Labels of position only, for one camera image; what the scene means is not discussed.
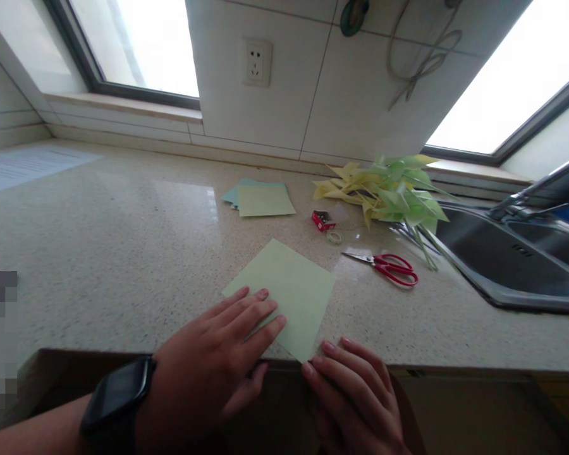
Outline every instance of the blue paper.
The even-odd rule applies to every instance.
[[[238,182],[238,185],[221,197],[221,200],[231,202],[236,208],[238,208],[238,186],[284,186],[286,190],[286,185],[284,183],[258,182],[253,179],[242,179]]]

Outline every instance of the electrical socket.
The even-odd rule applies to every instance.
[[[242,82],[269,87],[272,66],[272,43],[266,40],[243,38]]]

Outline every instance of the finger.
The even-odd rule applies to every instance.
[[[200,318],[201,319],[212,319],[212,318],[214,318],[215,316],[220,314],[223,310],[228,308],[233,303],[236,303],[238,300],[246,297],[247,294],[248,294],[248,286],[243,286],[238,291],[233,293],[230,297],[225,298],[224,300],[219,302],[217,305],[209,308],[206,312],[204,312],[200,316]]]
[[[323,404],[319,403],[314,418],[314,428],[321,440],[321,444],[329,455],[345,455],[341,431],[335,419],[327,412]]]
[[[335,390],[309,362],[302,365],[302,374],[328,413],[333,416],[343,434],[348,435],[352,441],[366,436],[369,429],[348,400]]]
[[[375,354],[375,352],[363,344],[346,337],[341,337],[341,345],[347,352],[355,354],[368,361],[381,379],[381,382],[386,387],[386,390],[392,394],[394,393],[394,390],[392,389],[392,381],[390,381],[390,374],[388,373],[386,364],[377,354]]]
[[[240,340],[244,340],[253,328],[277,309],[274,300],[257,301],[228,325],[228,330]]]
[[[268,362],[262,363],[253,370],[250,379],[245,378],[240,382],[221,412],[221,421],[235,416],[259,397],[268,366]]]
[[[268,294],[269,293],[267,289],[261,289],[260,291],[256,292],[253,295],[239,299],[237,302],[230,305],[227,309],[225,309],[223,312],[221,312],[220,315],[218,315],[215,318],[217,326],[225,327],[234,319],[236,319],[239,316],[239,314],[241,314],[244,310],[253,305],[256,301],[262,301],[267,299]]]
[[[359,375],[364,382],[367,383],[375,397],[384,407],[389,406],[388,392],[386,386],[375,371],[375,368],[365,359],[355,354],[349,353],[333,343],[325,340],[322,342],[322,351],[340,364],[348,367],[350,370]]]
[[[255,334],[249,337],[240,348],[242,349],[242,358],[246,364],[253,365],[259,359],[270,344],[274,342],[278,334],[286,325],[285,315],[278,315],[272,319]]]
[[[357,373],[332,358],[319,355],[314,356],[312,365],[350,397],[362,418],[375,433],[383,433],[384,427],[387,428],[390,423],[388,422],[389,413]]]

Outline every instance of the stainless steel sink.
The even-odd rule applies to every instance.
[[[569,265],[569,233],[543,224],[509,222],[508,227],[533,245]]]
[[[516,310],[569,313],[569,265],[554,254],[569,255],[569,238],[546,244],[546,232],[531,225],[507,226],[483,210],[453,204],[443,204],[443,210],[450,222],[439,223],[437,240],[488,302]]]

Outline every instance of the red scissors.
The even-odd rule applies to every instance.
[[[409,264],[406,260],[402,259],[400,256],[392,254],[384,254],[378,256],[360,256],[351,253],[342,253],[342,254],[350,256],[354,259],[361,260],[363,262],[368,262],[378,272],[383,273],[385,276],[390,278],[395,283],[402,284],[403,286],[415,286],[419,282],[419,280],[417,279],[417,275],[413,271],[413,267],[411,266],[411,264]],[[398,261],[400,264],[397,264],[396,262],[390,262],[388,260],[389,258]],[[401,279],[398,279],[396,276],[392,275],[392,273],[410,277],[409,280],[412,279],[413,281],[409,280],[402,281]]]

